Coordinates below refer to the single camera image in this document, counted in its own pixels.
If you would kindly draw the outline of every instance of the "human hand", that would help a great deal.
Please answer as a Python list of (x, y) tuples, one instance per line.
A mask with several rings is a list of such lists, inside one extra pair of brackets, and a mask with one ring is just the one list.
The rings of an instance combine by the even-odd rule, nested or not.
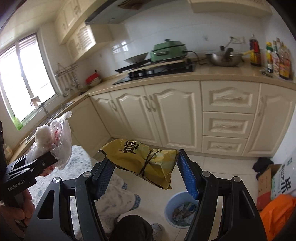
[(32, 196), (29, 190), (23, 191), (22, 194), (24, 196), (24, 203), (22, 208), (9, 207), (6, 206), (3, 202), (0, 202), (0, 214), (3, 216), (4, 220), (11, 228), (11, 230), (21, 238), (25, 236), (25, 233), (18, 228), (15, 221), (24, 220), (24, 223), (28, 225), (35, 211), (35, 206), (31, 201)]

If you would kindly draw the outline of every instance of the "cardboard box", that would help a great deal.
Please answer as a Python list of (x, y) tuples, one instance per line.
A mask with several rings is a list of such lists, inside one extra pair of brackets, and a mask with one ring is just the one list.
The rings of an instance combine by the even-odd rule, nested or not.
[(258, 211), (263, 210), (271, 198), (271, 179), (276, 174), (281, 164), (269, 165), (266, 171), (258, 179), (258, 197), (256, 207)]

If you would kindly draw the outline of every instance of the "ceiling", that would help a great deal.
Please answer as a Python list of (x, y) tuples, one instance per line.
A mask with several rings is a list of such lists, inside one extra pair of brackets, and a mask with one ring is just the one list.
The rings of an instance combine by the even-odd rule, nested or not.
[(27, 0), (0, 34), (0, 50), (16, 38), (55, 19), (64, 0)]

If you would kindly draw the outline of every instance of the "yellow package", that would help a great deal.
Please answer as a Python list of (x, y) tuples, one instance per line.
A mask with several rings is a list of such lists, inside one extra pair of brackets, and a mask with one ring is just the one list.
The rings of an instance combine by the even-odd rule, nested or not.
[(101, 151), (118, 168), (130, 171), (157, 187), (171, 189), (170, 177), (178, 150), (150, 149), (140, 142), (116, 139), (103, 146)]

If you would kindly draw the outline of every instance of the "kitchen sink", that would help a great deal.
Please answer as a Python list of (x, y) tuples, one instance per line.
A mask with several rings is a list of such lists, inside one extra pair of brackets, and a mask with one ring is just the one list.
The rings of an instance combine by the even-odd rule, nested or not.
[[(43, 122), (41, 122), (39, 124), (39, 126), (43, 126), (43, 125), (48, 125), (51, 123), (52, 120), (54, 120), (65, 108), (67, 108), (69, 105), (71, 105), (72, 103), (74, 103), (74, 101), (68, 102), (66, 104), (62, 104), (60, 105), (60, 108), (57, 109), (53, 114), (51, 114), (51, 118), (47, 118), (45, 119)], [(34, 130), (32, 130), (32, 132), (29, 134), (29, 136), (26, 139), (26, 144), (29, 142), (29, 140), (31, 138), (33, 138), (35, 136), (35, 132), (37, 130), (37, 128), (39, 127), (37, 126)]]

